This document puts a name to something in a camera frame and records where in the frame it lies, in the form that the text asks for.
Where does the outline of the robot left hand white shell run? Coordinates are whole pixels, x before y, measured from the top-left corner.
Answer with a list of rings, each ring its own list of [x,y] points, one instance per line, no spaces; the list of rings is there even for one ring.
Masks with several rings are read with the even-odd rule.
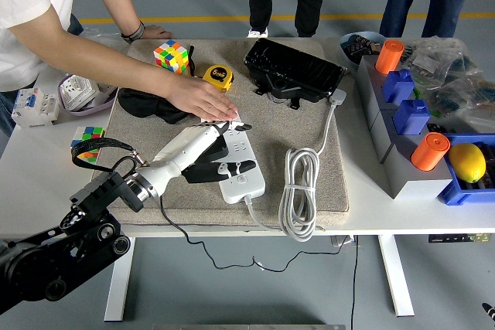
[[[189,183],[220,182],[256,167],[253,160],[234,162],[198,162],[218,138],[229,130],[245,131],[249,124],[240,121],[205,121],[182,130],[146,166],[138,169],[139,181],[150,196],[159,198],[173,178],[181,175]]]

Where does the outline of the person's left hand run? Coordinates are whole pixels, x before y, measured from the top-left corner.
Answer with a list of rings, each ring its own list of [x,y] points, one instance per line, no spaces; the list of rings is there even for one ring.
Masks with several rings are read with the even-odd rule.
[[[131,37],[132,41],[139,39],[171,39],[173,34],[164,30],[161,26],[144,26],[140,25],[138,31]]]

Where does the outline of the person's right hand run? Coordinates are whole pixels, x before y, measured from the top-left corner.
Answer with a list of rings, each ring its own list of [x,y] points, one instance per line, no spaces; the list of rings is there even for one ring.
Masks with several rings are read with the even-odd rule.
[[[205,121],[230,121],[237,117],[237,107],[212,84],[194,77],[178,77],[166,95],[181,111]]]

